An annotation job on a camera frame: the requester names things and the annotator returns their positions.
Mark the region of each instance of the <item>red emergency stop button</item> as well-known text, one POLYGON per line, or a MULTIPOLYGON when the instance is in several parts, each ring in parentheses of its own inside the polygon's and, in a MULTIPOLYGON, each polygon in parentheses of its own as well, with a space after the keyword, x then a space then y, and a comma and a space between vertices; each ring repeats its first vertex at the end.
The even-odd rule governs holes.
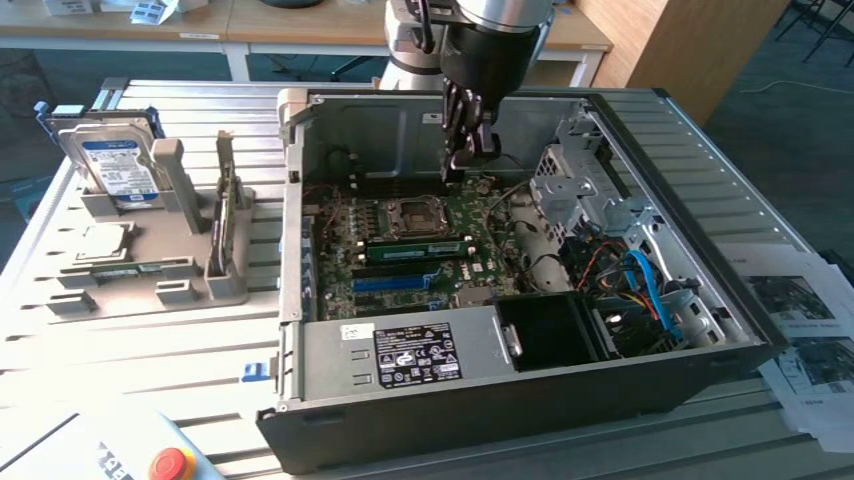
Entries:
POLYGON ((177 448, 161 450, 148 467, 148 479, 185 480, 192 478, 193 460, 192 453, 184 450, 177 448))

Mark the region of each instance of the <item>warning label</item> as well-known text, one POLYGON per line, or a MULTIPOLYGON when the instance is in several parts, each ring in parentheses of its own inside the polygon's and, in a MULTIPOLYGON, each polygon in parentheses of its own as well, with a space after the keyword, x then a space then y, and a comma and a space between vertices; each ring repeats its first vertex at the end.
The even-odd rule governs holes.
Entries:
POLYGON ((127 201, 144 201, 156 197, 157 186, 151 172, 136 163, 141 154, 136 142, 83 142, 83 148, 109 195, 127 201))
POLYGON ((451 325, 419 325, 373 331, 379 383, 409 387, 463 378, 451 325))

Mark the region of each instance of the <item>blue pcie slot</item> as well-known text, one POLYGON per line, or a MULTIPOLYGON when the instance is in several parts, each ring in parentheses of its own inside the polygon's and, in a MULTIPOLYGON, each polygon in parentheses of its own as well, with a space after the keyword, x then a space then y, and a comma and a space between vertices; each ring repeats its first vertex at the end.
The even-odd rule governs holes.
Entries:
POLYGON ((365 293, 393 290, 429 290, 429 284, 437 274, 439 272, 381 278, 355 278, 352 280, 352 291, 353 293, 365 293))

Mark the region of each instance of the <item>paper sheet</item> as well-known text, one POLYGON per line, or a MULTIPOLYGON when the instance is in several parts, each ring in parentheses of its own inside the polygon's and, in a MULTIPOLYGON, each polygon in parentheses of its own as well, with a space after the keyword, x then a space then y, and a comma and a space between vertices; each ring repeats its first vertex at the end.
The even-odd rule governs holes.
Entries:
POLYGON ((786 423, 854 452, 854 288, 819 255, 788 245, 720 245, 791 346, 759 367, 786 423))

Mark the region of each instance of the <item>floor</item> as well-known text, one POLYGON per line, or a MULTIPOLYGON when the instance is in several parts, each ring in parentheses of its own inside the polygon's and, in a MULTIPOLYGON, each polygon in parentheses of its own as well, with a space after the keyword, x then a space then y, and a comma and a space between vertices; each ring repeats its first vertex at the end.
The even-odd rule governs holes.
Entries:
MULTIPOLYGON (((818 38, 795 26, 780 42, 768 39, 739 75, 706 131, 816 249, 832 248, 854 262, 854 95, 780 85, 763 93, 739 93, 775 80, 851 89, 854 68, 843 68, 851 43, 830 40, 810 63, 800 59, 818 38)), ((228 80, 216 54, 38 51, 36 58, 56 98, 88 104, 101 80, 228 80)), ((296 58, 256 55, 255 80, 328 81, 347 57, 296 58), (287 64, 291 73, 275 72, 287 64)), ((376 59, 341 77, 367 81, 381 74, 376 59)), ((5 264, 25 222, 12 203, 12 180, 51 175, 61 153, 32 119, 12 118, 0 107, 0 265, 5 264)))

